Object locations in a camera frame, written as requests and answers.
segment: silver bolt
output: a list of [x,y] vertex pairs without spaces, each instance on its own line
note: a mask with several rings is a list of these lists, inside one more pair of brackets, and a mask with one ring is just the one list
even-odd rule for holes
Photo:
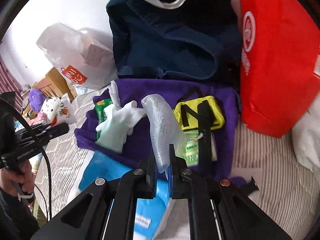
[[143,169],[135,169],[135,170],[133,171],[133,173],[134,173],[135,175],[141,175],[141,174],[143,173]]
[[229,187],[230,186],[230,180],[228,179],[222,179],[220,180],[220,184],[224,187]]
[[183,170],[182,170],[182,173],[183,173],[184,175],[190,175],[190,174],[192,173],[192,170],[191,170],[191,169],[183,169]]
[[101,185],[103,185],[106,181],[105,181],[105,179],[103,179],[103,178],[98,178],[98,179],[96,179],[96,185],[97,186],[101,186]]

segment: dark sleeve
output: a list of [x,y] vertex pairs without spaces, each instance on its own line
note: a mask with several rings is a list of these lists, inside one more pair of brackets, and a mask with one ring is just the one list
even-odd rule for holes
[[31,236],[38,231],[39,225],[28,206],[2,189],[0,189],[0,204],[13,230],[17,230],[22,240],[30,240]]

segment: human hand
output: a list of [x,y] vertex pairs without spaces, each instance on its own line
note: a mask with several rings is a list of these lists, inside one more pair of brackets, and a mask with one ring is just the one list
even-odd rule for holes
[[13,185],[13,181],[22,184],[22,191],[32,193],[34,190],[34,179],[31,172],[29,161],[25,161],[20,168],[22,174],[3,168],[0,170],[0,188],[7,194],[16,197],[17,190]]

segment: oval logo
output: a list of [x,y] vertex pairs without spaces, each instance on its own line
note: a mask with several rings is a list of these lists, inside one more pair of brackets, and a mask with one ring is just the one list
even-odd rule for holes
[[256,37],[256,22],[252,12],[248,11],[243,17],[243,46],[246,52],[249,52],[254,44]]

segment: red shopping bag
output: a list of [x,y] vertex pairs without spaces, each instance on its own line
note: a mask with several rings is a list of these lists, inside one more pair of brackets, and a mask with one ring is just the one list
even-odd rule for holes
[[320,30],[298,0],[240,0],[242,119],[281,137],[320,90]]

